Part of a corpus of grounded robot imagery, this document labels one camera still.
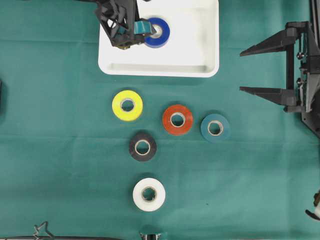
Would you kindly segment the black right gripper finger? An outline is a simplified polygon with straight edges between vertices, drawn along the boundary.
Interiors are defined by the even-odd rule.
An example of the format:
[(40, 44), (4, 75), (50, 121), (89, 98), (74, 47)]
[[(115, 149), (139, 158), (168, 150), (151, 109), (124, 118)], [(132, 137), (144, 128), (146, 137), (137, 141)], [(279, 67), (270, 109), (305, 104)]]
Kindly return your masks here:
[(239, 90), (261, 97), (278, 105), (290, 105), (289, 89), (240, 86)]
[(290, 37), (287, 36), (285, 30), (282, 30), (262, 42), (242, 51), (240, 56), (244, 57), (263, 53), (283, 52), (286, 50), (288, 45), (290, 45)]

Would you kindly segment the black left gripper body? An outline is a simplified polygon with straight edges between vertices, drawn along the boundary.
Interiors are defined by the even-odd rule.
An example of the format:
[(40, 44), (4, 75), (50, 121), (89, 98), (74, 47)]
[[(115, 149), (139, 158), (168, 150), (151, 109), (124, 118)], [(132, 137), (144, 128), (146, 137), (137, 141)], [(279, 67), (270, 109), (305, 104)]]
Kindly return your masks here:
[(94, 13), (113, 47), (126, 50), (140, 43), (140, 37), (134, 33), (139, 19), (135, 0), (96, 0), (95, 3)]

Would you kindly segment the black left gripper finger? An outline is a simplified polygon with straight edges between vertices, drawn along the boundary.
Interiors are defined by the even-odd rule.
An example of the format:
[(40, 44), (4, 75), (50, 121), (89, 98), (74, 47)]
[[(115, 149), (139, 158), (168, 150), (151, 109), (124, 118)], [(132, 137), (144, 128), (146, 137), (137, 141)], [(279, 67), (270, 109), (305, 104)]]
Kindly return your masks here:
[(153, 25), (148, 20), (135, 21), (133, 30), (135, 35), (151, 35)]
[(117, 35), (123, 35), (130, 30), (126, 21), (110, 21), (110, 36), (115, 38)]

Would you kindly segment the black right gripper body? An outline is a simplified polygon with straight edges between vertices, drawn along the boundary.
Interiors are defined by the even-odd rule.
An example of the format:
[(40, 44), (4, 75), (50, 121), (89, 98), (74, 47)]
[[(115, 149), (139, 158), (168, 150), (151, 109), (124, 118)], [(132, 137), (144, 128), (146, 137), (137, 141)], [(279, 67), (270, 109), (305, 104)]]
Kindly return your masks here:
[(320, 27), (309, 21), (288, 22), (286, 29), (295, 28), (296, 39), (303, 43), (298, 51), (300, 78), (297, 80), (298, 100), (287, 106), (286, 112), (300, 113), (301, 121), (320, 136)]

